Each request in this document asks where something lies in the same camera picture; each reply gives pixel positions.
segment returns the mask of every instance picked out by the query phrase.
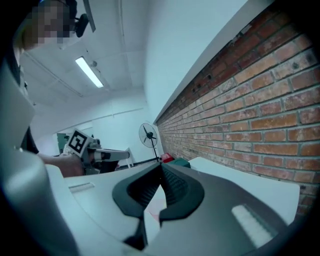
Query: electric fan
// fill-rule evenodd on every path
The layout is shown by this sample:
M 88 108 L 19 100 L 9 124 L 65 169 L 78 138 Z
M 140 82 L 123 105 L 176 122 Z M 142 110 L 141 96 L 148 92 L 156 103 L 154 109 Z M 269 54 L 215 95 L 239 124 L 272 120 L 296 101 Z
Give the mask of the electric fan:
M 158 138 L 155 129 L 148 123 L 143 123 L 139 128 L 139 137 L 143 145 L 148 148 L 153 148 L 155 158 L 159 162 L 155 146 L 157 145 Z

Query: ceiling light fixture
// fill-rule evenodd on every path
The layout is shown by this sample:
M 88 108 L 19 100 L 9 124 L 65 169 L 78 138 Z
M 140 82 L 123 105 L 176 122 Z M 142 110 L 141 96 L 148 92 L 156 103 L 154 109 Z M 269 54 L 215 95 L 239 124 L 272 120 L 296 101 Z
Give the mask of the ceiling light fixture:
M 90 80 L 95 84 L 96 87 L 101 88 L 104 86 L 101 83 L 101 81 L 98 79 L 96 74 L 89 67 L 84 57 L 77 58 L 75 62 L 79 65 L 82 71 L 88 76 L 88 78 L 90 78 Z

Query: brick wall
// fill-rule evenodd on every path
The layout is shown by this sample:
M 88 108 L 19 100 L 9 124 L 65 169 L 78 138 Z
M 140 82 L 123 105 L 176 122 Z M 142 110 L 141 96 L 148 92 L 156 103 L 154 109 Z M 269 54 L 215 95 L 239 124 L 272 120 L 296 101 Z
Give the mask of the brick wall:
M 320 183 L 319 84 L 312 43 L 272 5 L 159 118 L 163 149 L 297 183 L 305 214 Z

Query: ceiling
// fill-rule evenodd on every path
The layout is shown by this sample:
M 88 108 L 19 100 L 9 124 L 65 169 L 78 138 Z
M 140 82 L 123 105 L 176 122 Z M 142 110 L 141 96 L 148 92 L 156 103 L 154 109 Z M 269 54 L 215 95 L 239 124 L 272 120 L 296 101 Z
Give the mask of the ceiling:
M 78 14 L 85 12 L 78 0 Z M 37 114 L 84 98 L 143 87 L 149 0 L 90 0 L 96 31 L 60 49 L 46 44 L 22 55 L 24 79 Z M 75 60 L 83 56 L 104 87 L 97 88 Z

